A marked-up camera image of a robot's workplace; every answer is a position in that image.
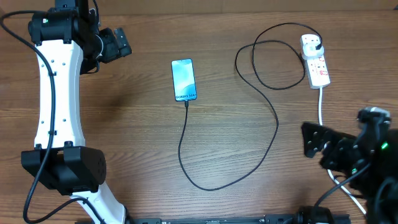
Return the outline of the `blue Galaxy smartphone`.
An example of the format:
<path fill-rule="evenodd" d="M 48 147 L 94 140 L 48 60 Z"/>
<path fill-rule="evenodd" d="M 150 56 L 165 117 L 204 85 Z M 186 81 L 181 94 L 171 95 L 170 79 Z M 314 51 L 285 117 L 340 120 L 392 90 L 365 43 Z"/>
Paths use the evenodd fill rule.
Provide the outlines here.
<path fill-rule="evenodd" d="M 190 58 L 171 62 L 175 101 L 197 99 L 193 60 Z"/>

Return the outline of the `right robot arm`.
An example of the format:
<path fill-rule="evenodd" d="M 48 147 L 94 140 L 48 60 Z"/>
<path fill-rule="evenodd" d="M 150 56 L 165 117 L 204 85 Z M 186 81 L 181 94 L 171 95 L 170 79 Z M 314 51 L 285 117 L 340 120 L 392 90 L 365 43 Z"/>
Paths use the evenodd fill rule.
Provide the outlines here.
<path fill-rule="evenodd" d="M 341 172 L 366 200 L 368 223 L 397 223 L 397 130 L 387 121 L 363 124 L 358 136 L 304 122 L 304 154 L 322 152 L 320 165 Z"/>

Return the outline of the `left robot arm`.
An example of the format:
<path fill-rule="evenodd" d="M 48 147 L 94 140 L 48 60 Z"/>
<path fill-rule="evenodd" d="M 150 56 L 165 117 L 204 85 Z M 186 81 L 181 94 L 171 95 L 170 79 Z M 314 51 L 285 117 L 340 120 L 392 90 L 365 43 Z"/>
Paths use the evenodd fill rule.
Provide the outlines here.
<path fill-rule="evenodd" d="M 106 160 L 86 146 L 80 121 L 80 76 L 131 53 L 124 31 L 101 29 L 87 1 L 57 1 L 28 26 L 40 66 L 40 113 L 34 149 L 21 154 L 35 181 L 78 202 L 93 223 L 130 223 L 106 183 Z"/>

